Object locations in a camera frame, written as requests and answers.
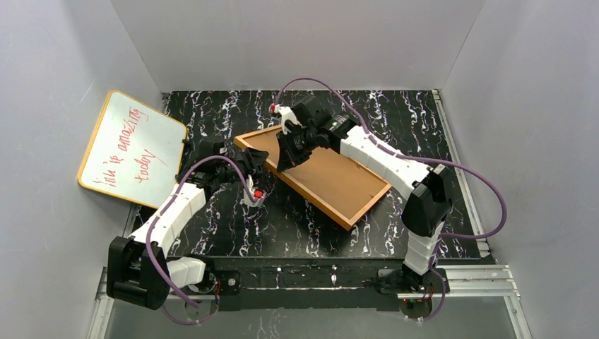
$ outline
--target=marble surface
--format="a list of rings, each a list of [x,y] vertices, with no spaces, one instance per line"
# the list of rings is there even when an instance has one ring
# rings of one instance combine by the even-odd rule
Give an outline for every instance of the marble surface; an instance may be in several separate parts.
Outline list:
[[[344,111],[327,91],[287,91],[283,104],[291,105],[307,93],[315,94],[332,112]],[[405,154],[450,160],[439,113],[430,91],[343,91],[343,96],[363,114],[379,138]],[[167,98],[166,113],[187,125],[188,138],[222,136],[227,154],[238,151],[237,135],[276,124],[268,113],[276,91],[174,92]],[[455,175],[454,207],[446,232],[472,234],[470,219]],[[274,257],[397,257],[403,258],[408,242],[399,215],[401,198],[391,190],[357,224],[345,231],[307,203],[271,173],[259,186],[268,194],[260,208],[248,208],[240,184],[221,188],[197,213],[174,243],[171,254]],[[138,227],[153,213],[141,208]],[[451,258],[480,257],[475,242],[452,239],[440,246]]]

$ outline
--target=metal frame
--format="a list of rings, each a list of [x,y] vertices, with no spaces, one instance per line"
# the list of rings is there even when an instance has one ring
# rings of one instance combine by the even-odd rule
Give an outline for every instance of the metal frame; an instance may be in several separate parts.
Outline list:
[[[453,161],[460,162],[458,152],[451,135],[451,131],[446,119],[445,111],[441,103],[441,97],[438,90],[433,90],[433,96],[439,112],[441,125],[445,132],[446,140],[449,145],[449,151]],[[162,111],[165,111],[166,100],[163,100]],[[465,174],[460,169],[456,170],[458,181],[464,196],[468,216],[472,222],[474,234],[483,234],[484,230],[480,224],[480,218],[473,201]],[[134,220],[139,206],[131,204],[131,210],[127,218],[127,223],[123,231],[123,236],[131,234],[134,226]],[[490,253],[490,248],[486,239],[478,241],[478,248],[481,256],[485,257]],[[514,333],[518,339],[531,339],[530,330],[524,317],[520,305],[520,292],[514,282],[514,277],[509,270],[508,265],[445,265],[440,266],[447,272],[451,292],[447,297],[503,297],[506,308],[511,319]],[[212,299],[210,296],[191,296],[192,299]],[[412,294],[397,294],[398,298],[413,297]],[[175,295],[169,296],[169,299],[177,299]],[[105,337],[110,315],[112,313],[114,300],[106,295],[106,270],[102,272],[100,284],[98,286],[95,299],[95,308],[93,319],[88,332],[89,339],[101,339]]]

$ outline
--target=wooden board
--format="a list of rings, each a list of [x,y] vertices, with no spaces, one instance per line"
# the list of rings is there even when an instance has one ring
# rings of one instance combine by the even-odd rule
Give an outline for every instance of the wooden board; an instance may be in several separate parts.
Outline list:
[[[79,184],[158,208],[175,184],[186,134],[182,123],[113,90],[79,168]]]
[[[277,172],[277,132],[280,126],[235,137],[235,145],[269,153],[266,167],[346,230],[387,193],[391,185],[357,162],[325,148],[317,148],[300,166]]]

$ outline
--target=wooden tray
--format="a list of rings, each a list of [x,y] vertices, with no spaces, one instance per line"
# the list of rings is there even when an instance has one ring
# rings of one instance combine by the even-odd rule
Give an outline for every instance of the wooden tray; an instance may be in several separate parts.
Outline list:
[[[267,151],[270,155],[266,168],[346,230],[391,188],[366,167],[325,148],[315,149],[310,159],[300,166],[277,172],[276,134],[280,130],[279,125],[236,136],[235,145],[241,149],[252,147]]]

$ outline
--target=wooden frame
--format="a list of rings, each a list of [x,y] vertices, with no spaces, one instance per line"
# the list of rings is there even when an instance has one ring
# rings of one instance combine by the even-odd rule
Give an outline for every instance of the wooden frame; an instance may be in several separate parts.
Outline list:
[[[361,164],[323,148],[314,150],[304,164],[283,173],[277,172],[275,135],[279,130],[280,125],[246,133],[236,136],[234,142],[241,149],[251,147],[268,151],[266,168],[346,230],[350,230],[391,188],[389,183]],[[335,191],[337,198],[324,197],[329,189]]]

